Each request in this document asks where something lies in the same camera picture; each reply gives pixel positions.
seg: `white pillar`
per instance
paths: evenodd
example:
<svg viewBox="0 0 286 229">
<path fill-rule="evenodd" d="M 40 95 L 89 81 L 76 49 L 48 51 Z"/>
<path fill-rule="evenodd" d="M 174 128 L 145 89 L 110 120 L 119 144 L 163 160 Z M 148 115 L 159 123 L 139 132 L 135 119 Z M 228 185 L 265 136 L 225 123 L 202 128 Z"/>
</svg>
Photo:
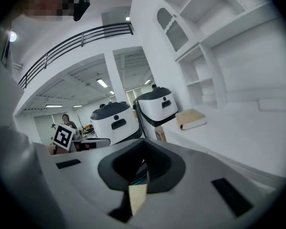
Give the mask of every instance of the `white pillar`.
<svg viewBox="0 0 286 229">
<path fill-rule="evenodd" d="M 126 96 L 126 93 L 124 91 L 120 75 L 118 72 L 118 68 L 115 63 L 114 55 L 112 51 L 107 51 L 104 53 L 106 65 L 111 81 L 111 85 L 113 87 L 113 91 L 115 93 L 116 100 L 118 102 L 125 101 L 128 103 L 128 98 Z"/>
</svg>

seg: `black lid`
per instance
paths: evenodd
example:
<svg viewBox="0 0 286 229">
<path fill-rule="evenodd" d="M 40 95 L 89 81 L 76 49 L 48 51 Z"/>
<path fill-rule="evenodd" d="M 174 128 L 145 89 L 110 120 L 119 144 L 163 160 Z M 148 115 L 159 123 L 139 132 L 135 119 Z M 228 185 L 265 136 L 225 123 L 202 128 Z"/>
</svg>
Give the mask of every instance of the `black lid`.
<svg viewBox="0 0 286 229">
<path fill-rule="evenodd" d="M 123 112 L 128 108 L 130 108 L 130 106 L 126 102 L 108 104 L 101 109 L 95 110 L 90 118 L 92 120 L 102 120 L 110 116 L 116 115 L 120 112 Z"/>
<path fill-rule="evenodd" d="M 152 100 L 152 99 L 158 99 L 158 98 L 161 98 L 161 97 L 164 97 L 164 96 L 167 96 L 168 94 L 171 94 L 172 92 L 165 88 L 165 87 L 157 87 L 155 90 L 153 90 L 152 92 L 149 92 L 149 93 L 145 93 L 145 94 L 142 94 L 140 96 L 138 96 L 135 100 Z"/>
</svg>

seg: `round light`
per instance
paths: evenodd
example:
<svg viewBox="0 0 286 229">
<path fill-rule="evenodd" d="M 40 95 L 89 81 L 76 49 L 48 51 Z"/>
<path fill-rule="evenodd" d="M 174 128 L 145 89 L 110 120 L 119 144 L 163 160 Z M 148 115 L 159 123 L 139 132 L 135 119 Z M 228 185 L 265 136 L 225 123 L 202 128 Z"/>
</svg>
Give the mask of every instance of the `round light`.
<svg viewBox="0 0 286 229">
<path fill-rule="evenodd" d="M 17 39 L 17 34 L 14 31 L 10 32 L 10 42 L 14 42 Z"/>
</svg>

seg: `black railing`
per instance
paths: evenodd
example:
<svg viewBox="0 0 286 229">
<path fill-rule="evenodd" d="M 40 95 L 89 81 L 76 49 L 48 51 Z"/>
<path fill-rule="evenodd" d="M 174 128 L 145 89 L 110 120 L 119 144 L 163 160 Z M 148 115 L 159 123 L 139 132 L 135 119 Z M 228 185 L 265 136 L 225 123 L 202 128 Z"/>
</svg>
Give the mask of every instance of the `black railing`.
<svg viewBox="0 0 286 229">
<path fill-rule="evenodd" d="M 22 89 L 27 88 L 31 80 L 33 80 L 40 71 L 46 69 L 50 63 L 77 47 L 83 47 L 85 44 L 99 39 L 125 34 L 133 35 L 130 22 L 104 25 L 78 33 L 59 43 L 38 59 L 19 81 L 19 85 Z"/>
</svg>

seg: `desk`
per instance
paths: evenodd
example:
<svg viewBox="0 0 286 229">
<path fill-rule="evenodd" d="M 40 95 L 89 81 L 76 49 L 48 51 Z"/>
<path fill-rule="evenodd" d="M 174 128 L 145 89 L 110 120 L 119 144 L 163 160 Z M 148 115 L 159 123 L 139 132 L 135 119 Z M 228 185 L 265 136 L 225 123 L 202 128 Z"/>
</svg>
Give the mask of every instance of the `desk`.
<svg viewBox="0 0 286 229">
<path fill-rule="evenodd" d="M 256 175 L 286 178 L 286 112 L 225 113 L 208 106 L 196 108 L 207 124 L 180 130 L 176 119 L 162 125 L 168 142 L 207 152 Z"/>
</svg>

